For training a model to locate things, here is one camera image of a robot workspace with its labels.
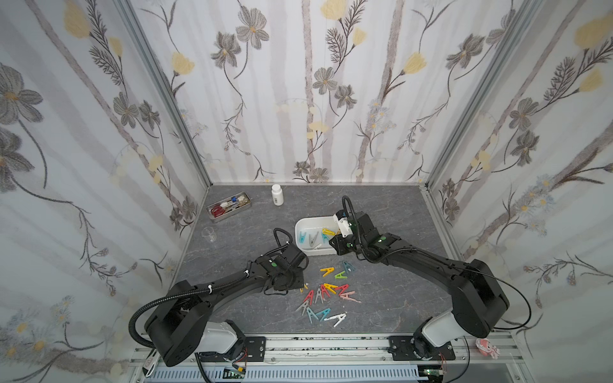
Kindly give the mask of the muted teal clothespin bottom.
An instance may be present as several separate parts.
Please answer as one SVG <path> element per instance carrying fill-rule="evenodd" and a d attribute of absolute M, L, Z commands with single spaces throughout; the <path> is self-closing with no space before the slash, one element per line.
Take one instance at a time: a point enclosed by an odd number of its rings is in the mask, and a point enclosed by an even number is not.
<path fill-rule="evenodd" d="M 310 307 L 306 308 L 306 313 L 310 324 L 320 321 L 319 316 Z"/>

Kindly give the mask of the dark teal clothespin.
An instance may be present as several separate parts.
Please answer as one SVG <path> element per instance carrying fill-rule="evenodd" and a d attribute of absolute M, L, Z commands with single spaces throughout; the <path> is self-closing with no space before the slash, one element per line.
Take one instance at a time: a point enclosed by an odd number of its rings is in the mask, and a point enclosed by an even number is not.
<path fill-rule="evenodd" d="M 343 261 L 343 267 L 347 274 L 354 273 L 355 271 L 354 266 L 348 261 Z"/>

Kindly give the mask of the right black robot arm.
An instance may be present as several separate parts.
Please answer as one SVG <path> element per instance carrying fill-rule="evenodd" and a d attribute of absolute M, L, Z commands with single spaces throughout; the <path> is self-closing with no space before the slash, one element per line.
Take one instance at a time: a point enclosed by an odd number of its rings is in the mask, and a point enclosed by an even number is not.
<path fill-rule="evenodd" d="M 496 277 L 485 262 L 450 259 L 426 250 L 410 240 L 397 212 L 390 218 L 373 218 L 356 210 L 349 196 L 343 196 L 340 208 L 327 217 L 335 229 L 329 244 L 336 255 L 354 254 L 371 265 L 408 271 L 450 297 L 448 309 L 425 319 L 405 346 L 392 345 L 393 353 L 413 361 L 431 360 L 450 350 L 453 340 L 485 339 L 502 329 L 499 323 L 511 307 L 503 289 L 515 293 L 519 289 Z"/>

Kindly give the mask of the white clothespin bottom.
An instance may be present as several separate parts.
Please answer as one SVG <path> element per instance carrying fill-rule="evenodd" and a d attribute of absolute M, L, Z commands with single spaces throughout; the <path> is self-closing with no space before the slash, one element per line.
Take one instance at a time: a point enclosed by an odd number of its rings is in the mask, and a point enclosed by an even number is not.
<path fill-rule="evenodd" d="M 342 323 L 346 319 L 347 313 L 335 314 L 332 316 L 327 316 L 323 319 L 324 322 L 333 322 L 333 327 L 337 327 L 340 323 Z"/>

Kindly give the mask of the red clothespin right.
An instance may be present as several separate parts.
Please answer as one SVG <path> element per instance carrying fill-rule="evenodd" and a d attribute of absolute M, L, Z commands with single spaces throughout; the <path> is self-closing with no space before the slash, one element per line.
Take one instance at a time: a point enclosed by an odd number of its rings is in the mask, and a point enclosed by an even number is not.
<path fill-rule="evenodd" d="M 339 287 L 336 287 L 335 290 L 338 292 L 339 295 L 341 295 L 341 294 L 345 293 L 348 288 L 349 288 L 349 285 L 345 284 L 345 285 L 341 285 Z"/>

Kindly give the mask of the red clothespin centre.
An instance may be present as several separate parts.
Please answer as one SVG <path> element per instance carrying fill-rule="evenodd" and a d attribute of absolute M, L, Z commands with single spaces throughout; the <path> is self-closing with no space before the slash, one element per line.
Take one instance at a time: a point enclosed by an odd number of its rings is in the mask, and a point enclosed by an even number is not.
<path fill-rule="evenodd" d="M 329 290 L 327 290 L 327 288 L 326 288 L 326 286 L 324 284 L 322 284 L 320 286 L 320 292 L 321 292 L 323 300 L 326 300 L 327 298 L 330 298 L 330 292 L 329 292 Z"/>

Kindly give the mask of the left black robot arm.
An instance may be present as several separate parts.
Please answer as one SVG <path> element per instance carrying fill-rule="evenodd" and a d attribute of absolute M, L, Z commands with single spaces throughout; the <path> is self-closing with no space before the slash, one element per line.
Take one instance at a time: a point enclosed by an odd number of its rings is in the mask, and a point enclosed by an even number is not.
<path fill-rule="evenodd" d="M 206 330 L 227 330 L 232 342 L 209 350 L 226 354 L 235 349 L 242 335 L 234 322 L 210 324 L 209 319 L 222 306 L 255 293 L 286 295 L 304 285 L 303 272 L 308 256 L 293 239 L 247 262 L 242 271 L 217 281 L 192 285 L 176 283 L 169 292 L 136 310 L 129 319 L 128 332 L 139 345 L 158 352 L 167 367 L 179 365 L 193 354 L 205 353 Z"/>

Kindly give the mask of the red clothespin pile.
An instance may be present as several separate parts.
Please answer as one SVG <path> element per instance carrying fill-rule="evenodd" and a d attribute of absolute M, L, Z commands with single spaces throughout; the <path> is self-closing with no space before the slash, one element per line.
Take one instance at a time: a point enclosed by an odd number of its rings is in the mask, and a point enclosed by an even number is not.
<path fill-rule="evenodd" d="M 309 306 L 311 306 L 314 302 L 314 297 L 315 297 L 314 290 L 310 290 L 303 301 L 307 303 Z"/>

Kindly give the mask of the aluminium front rail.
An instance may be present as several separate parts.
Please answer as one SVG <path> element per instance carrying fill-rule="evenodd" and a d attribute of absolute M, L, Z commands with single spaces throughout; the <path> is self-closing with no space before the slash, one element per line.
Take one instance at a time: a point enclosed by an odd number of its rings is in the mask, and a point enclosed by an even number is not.
<path fill-rule="evenodd" d="M 143 348 L 131 362 L 132 382 L 532 382 L 514 338 L 488 338 L 498 358 L 484 356 L 473 337 L 458 338 L 428 361 L 404 361 L 408 334 L 257 334 L 239 362 L 191 356 L 167 367 Z"/>

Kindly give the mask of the metal tray with tools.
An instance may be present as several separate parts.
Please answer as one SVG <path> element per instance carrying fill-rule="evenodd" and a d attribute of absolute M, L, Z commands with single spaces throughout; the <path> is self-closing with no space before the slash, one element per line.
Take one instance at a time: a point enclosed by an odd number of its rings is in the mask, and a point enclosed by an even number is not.
<path fill-rule="evenodd" d="M 218 201 L 206 207 L 208 218 L 217 223 L 226 220 L 233 215 L 244 212 L 252 206 L 252 200 L 245 192 L 240 192 L 234 196 Z"/>

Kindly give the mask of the white pill bottle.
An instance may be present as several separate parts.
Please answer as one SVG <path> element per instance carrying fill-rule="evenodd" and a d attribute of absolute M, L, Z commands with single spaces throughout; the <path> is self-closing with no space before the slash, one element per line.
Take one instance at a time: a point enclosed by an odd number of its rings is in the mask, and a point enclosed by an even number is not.
<path fill-rule="evenodd" d="M 271 194 L 275 206 L 282 206 L 284 204 L 284 192 L 280 184 L 272 185 Z"/>

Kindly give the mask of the pink white small object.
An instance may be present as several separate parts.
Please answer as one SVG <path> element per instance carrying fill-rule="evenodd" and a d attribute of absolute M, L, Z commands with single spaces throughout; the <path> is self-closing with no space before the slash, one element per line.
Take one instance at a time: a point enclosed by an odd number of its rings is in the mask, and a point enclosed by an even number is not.
<path fill-rule="evenodd" d="M 475 345 L 483 356 L 498 359 L 501 355 L 500 350 L 488 338 L 477 338 Z"/>

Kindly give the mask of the white storage box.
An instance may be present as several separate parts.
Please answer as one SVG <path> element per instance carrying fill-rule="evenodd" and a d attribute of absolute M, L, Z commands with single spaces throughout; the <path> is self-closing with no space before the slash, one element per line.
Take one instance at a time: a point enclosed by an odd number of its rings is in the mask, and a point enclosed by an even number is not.
<path fill-rule="evenodd" d="M 334 215 L 303 218 L 295 225 L 297 246 L 309 257 L 336 255 L 329 242 L 338 233 L 340 229 Z"/>

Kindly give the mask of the grey clothespin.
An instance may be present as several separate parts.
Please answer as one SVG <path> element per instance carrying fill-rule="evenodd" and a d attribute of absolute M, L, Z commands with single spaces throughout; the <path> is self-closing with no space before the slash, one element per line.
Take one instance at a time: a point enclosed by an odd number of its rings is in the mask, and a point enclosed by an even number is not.
<path fill-rule="evenodd" d="M 324 303 L 324 302 L 325 302 L 325 299 L 324 299 L 324 297 L 323 297 L 322 290 L 321 290 L 321 289 L 316 290 L 316 295 L 315 295 L 315 299 L 314 299 L 314 304 L 317 304 L 317 303 Z"/>
<path fill-rule="evenodd" d="M 301 315 L 304 315 L 309 307 L 310 303 L 308 301 L 304 301 L 295 311 L 300 312 Z"/>
<path fill-rule="evenodd" d="M 311 249 L 314 249 L 317 245 L 318 242 L 318 237 L 319 237 L 319 233 L 313 232 L 309 234 L 308 240 L 309 240 L 309 246 Z"/>

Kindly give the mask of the pink clothespin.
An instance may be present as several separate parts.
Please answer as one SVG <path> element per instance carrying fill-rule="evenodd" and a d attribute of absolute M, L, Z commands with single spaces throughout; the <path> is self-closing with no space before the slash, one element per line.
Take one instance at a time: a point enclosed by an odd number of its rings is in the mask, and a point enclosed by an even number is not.
<path fill-rule="evenodd" d="M 346 291 L 343 293 L 340 293 L 338 296 L 346 301 L 351 301 L 351 302 L 356 302 L 356 303 L 361 303 L 361 301 L 357 300 L 356 298 L 353 298 L 352 295 L 354 295 L 355 292 L 354 291 Z"/>

